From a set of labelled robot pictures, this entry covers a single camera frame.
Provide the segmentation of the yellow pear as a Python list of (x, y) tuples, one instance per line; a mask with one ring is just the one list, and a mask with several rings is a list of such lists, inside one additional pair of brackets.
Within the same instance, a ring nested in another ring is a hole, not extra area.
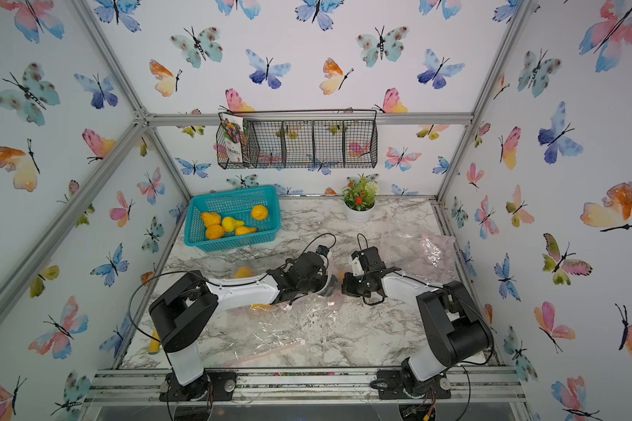
[(226, 231), (222, 225), (208, 226), (205, 230), (205, 238), (207, 238), (207, 240), (219, 240), (224, 238), (225, 235)]

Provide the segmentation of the orange pear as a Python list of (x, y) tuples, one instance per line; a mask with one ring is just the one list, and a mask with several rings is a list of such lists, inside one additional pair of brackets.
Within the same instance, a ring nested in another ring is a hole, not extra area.
[(200, 217), (206, 229), (221, 225), (222, 217), (215, 212), (203, 212)]

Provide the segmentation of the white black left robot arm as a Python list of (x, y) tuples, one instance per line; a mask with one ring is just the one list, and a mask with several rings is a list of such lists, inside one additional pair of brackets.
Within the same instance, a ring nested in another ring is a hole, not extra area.
[(149, 306), (149, 316), (180, 386), (205, 378), (198, 338), (221, 312), (251, 305), (294, 303), (303, 296), (328, 296), (336, 277), (328, 249), (303, 252), (262, 275), (211, 279), (188, 271)]

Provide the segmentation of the yellow-green pear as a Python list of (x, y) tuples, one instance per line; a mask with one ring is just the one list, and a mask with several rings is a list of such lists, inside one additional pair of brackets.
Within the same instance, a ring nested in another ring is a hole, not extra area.
[(220, 225), (226, 233), (235, 233), (238, 228), (245, 226), (245, 222), (232, 217), (224, 217)]

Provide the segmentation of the clear zip-top bag with pears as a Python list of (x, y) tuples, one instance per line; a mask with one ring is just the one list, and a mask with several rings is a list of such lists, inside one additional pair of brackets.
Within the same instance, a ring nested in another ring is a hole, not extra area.
[(382, 260), (430, 284), (459, 281), (455, 238), (418, 224), (386, 219), (379, 243)]

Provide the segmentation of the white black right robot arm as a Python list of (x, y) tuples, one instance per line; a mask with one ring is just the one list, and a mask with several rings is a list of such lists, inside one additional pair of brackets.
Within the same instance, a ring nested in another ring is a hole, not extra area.
[(493, 335), (461, 282), (430, 285), (397, 267), (388, 267), (376, 247), (351, 254), (342, 293), (367, 300), (377, 294), (419, 312), (428, 345), (407, 358), (404, 371), (426, 382), (493, 345)]

